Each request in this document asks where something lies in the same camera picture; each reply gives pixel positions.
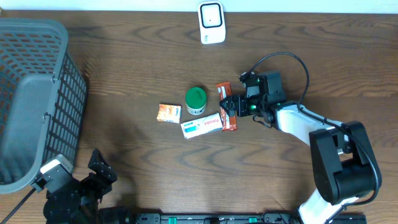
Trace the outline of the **red Top chocolate bar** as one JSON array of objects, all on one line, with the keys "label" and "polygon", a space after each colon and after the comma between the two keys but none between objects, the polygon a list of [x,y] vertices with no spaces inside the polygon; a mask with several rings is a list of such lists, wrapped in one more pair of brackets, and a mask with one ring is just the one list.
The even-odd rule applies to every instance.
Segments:
[{"label": "red Top chocolate bar", "polygon": [[[230,82],[223,82],[216,84],[220,100],[225,99],[227,96],[232,95]],[[223,123],[222,131],[235,131],[237,130],[235,115],[230,116],[223,108],[220,108],[221,120]]]}]

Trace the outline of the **green lid jar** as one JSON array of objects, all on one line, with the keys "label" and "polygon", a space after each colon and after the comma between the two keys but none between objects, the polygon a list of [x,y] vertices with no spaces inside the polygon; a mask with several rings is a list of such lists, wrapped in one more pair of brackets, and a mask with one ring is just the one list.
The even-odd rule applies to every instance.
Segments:
[{"label": "green lid jar", "polygon": [[206,110],[207,95],[200,87],[189,89],[185,95],[187,111],[192,115],[203,114]]}]

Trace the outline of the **white Panadol box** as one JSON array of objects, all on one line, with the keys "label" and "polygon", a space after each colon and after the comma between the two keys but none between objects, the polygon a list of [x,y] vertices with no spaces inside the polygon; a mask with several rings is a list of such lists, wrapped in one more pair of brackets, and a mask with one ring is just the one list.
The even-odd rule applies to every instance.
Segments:
[{"label": "white Panadol box", "polygon": [[194,138],[202,134],[219,131],[223,129],[223,123],[219,113],[215,113],[203,118],[194,119],[181,124],[185,139]]}]

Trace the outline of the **orange snack packet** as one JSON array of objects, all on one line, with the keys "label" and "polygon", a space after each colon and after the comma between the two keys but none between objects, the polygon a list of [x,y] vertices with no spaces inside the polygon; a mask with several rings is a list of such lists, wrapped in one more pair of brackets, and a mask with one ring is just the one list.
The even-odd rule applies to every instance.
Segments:
[{"label": "orange snack packet", "polygon": [[157,114],[157,121],[179,123],[182,107],[179,105],[160,104]]}]

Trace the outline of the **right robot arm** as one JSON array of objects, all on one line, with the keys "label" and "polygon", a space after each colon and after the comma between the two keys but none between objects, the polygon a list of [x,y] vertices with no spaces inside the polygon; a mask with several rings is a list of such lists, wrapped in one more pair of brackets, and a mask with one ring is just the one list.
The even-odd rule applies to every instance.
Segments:
[{"label": "right robot arm", "polygon": [[252,116],[268,128],[291,134],[310,147],[316,189],[289,223],[350,223],[340,216],[350,206],[372,202],[382,176],[366,129],[342,123],[287,101],[279,72],[243,73],[246,92],[226,95],[220,107],[230,116]]}]

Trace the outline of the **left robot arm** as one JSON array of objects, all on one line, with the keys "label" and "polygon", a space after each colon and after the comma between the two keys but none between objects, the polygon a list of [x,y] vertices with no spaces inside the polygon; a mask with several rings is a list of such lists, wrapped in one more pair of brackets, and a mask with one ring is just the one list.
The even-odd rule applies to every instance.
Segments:
[{"label": "left robot arm", "polygon": [[98,208],[117,181],[114,169],[94,149],[83,180],[73,177],[71,165],[59,155],[40,169],[47,189],[44,216],[47,223],[134,223],[126,207]]}]

